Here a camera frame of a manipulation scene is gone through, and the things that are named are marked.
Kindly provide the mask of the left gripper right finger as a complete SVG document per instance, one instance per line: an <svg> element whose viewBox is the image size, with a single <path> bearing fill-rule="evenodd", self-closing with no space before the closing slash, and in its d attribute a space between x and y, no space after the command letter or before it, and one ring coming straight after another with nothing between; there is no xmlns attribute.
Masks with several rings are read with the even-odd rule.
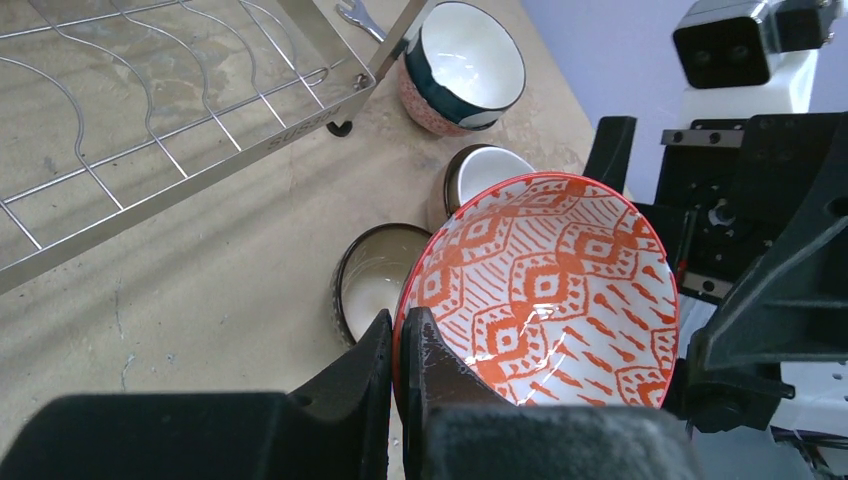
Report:
<svg viewBox="0 0 848 480"><path fill-rule="evenodd" d="M428 308L399 328L409 479L700 479L691 441L657 409L510 404L446 345Z"/></svg>

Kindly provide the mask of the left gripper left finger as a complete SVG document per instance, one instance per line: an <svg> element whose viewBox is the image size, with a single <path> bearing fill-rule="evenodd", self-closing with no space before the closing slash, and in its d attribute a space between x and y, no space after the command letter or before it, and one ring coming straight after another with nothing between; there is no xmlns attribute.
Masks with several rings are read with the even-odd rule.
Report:
<svg viewBox="0 0 848 480"><path fill-rule="evenodd" d="M44 406L1 462L5 479L383 479L391 317L282 392L70 395Z"/></svg>

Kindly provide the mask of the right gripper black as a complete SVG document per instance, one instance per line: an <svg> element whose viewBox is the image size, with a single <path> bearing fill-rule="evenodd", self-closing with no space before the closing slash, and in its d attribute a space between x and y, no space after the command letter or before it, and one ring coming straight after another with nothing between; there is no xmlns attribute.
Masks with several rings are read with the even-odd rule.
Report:
<svg viewBox="0 0 848 480"><path fill-rule="evenodd" d="M623 194L636 125L602 117L583 175ZM694 120L661 143L638 208L680 293L715 306L663 406L705 433L764 429L802 396L790 364L847 359L847 115Z"/></svg>

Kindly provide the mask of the beige bowl dark patterned outside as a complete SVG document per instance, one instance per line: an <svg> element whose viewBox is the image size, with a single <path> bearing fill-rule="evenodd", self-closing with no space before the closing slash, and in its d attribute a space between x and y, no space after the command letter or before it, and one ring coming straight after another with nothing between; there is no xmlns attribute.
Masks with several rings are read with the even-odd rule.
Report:
<svg viewBox="0 0 848 480"><path fill-rule="evenodd" d="M345 250L330 281L332 323L344 345L355 345L377 314L393 313L430 233L407 223L384 223Z"/></svg>

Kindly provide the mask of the orange diamond pattern bowl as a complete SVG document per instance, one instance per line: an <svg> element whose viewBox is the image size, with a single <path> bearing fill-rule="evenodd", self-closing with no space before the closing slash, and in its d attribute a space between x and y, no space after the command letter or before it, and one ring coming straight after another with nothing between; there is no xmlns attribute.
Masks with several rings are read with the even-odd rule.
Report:
<svg viewBox="0 0 848 480"><path fill-rule="evenodd" d="M666 250L623 195L543 171L492 186L431 237L396 310L516 405L658 408L678 353Z"/></svg>

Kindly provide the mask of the stainless steel dish rack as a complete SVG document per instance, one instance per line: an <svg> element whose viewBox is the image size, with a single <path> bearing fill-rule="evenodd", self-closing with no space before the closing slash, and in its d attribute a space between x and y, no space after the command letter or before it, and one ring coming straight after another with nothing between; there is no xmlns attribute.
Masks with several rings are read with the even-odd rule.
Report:
<svg viewBox="0 0 848 480"><path fill-rule="evenodd" d="M326 128L349 133L431 3L362 58L316 1L5 1L1 289Z"/></svg>

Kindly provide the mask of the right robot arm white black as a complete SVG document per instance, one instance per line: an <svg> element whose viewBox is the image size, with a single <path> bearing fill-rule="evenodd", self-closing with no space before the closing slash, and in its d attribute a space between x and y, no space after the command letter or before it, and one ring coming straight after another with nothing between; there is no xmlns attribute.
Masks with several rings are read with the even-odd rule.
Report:
<svg viewBox="0 0 848 480"><path fill-rule="evenodd" d="M847 475L847 116L771 114L667 130L641 206L682 294L665 408L690 430L768 430Z"/></svg>

